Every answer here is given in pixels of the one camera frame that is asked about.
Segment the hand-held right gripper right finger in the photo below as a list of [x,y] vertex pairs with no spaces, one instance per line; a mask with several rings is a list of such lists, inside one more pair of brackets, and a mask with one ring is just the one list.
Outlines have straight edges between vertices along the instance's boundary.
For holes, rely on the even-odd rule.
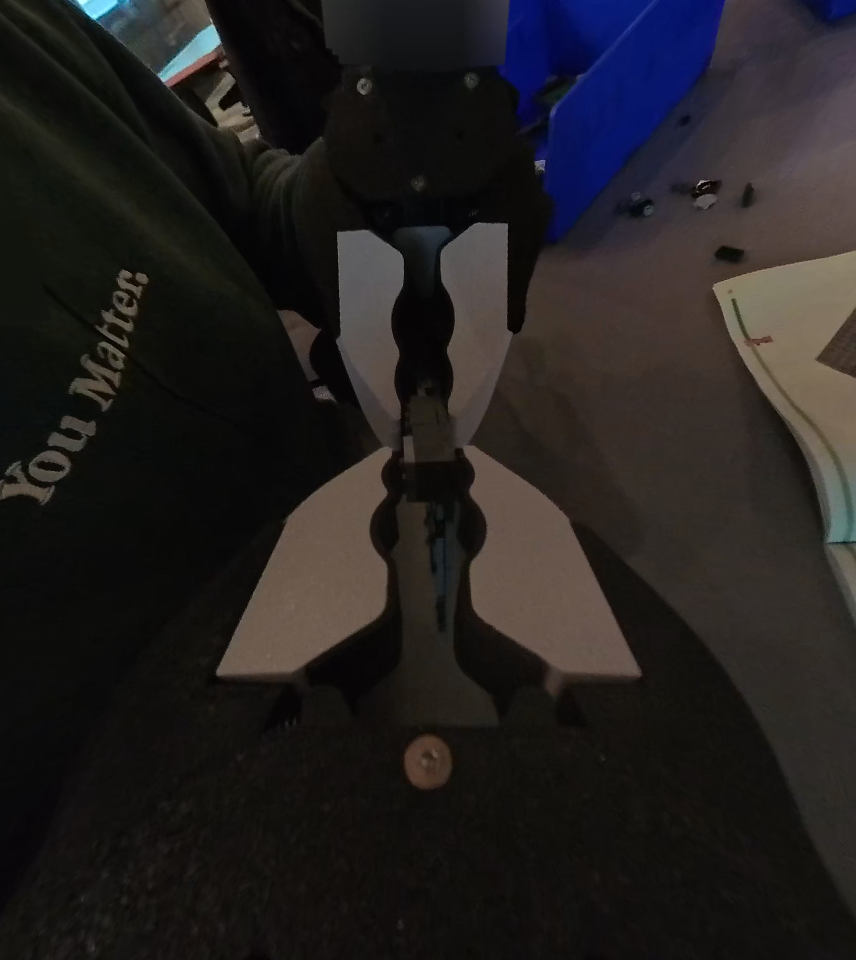
[[567,515],[487,453],[464,454],[484,522],[467,570],[482,625],[534,657],[540,685],[638,680],[638,662]]

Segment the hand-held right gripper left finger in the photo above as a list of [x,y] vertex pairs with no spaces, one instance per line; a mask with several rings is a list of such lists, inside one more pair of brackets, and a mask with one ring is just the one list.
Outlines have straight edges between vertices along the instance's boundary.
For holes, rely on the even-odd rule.
[[385,501],[379,448],[307,497],[276,546],[218,663],[225,682],[297,683],[388,603],[389,567],[372,524]]

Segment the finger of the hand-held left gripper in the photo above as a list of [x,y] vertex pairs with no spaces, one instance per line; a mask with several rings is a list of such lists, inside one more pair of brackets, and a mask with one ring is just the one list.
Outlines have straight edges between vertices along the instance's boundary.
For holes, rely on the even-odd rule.
[[448,413],[465,449],[492,401],[513,334],[508,328],[508,226],[478,222],[441,250],[440,281],[454,311],[447,347]]
[[393,315],[405,280],[402,254],[367,230],[341,231],[338,257],[338,352],[362,414],[380,444],[399,450],[399,347]]

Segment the open instruction booklet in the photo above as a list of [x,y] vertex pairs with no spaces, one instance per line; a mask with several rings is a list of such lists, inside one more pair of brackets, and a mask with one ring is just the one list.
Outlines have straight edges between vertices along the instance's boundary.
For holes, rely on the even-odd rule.
[[741,274],[713,291],[736,351],[805,459],[856,625],[856,250]]

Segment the person's left forearm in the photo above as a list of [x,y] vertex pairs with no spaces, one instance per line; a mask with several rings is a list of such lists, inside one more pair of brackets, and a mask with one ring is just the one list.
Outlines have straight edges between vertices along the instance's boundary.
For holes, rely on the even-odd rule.
[[254,158],[258,267],[274,305],[318,330],[341,335],[339,236],[368,228],[319,138],[302,154],[263,150]]

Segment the grey toy brick build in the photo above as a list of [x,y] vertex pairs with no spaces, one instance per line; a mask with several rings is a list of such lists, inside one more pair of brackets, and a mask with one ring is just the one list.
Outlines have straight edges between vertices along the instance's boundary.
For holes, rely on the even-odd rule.
[[405,497],[421,510],[434,621],[437,630],[445,633],[456,607],[457,542],[467,476],[462,453],[455,446],[453,419],[435,383],[423,382],[407,399],[402,427]]

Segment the grey desk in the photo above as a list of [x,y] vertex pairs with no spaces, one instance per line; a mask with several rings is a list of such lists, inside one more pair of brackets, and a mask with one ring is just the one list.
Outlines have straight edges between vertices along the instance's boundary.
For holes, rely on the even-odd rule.
[[[722,182],[708,210],[690,196],[701,180]],[[626,214],[633,193],[650,217]],[[717,261],[720,245],[744,261]],[[856,14],[726,2],[709,72],[540,258],[476,440],[706,643],[856,915],[856,629],[804,459],[713,293],[739,270],[851,250]]]

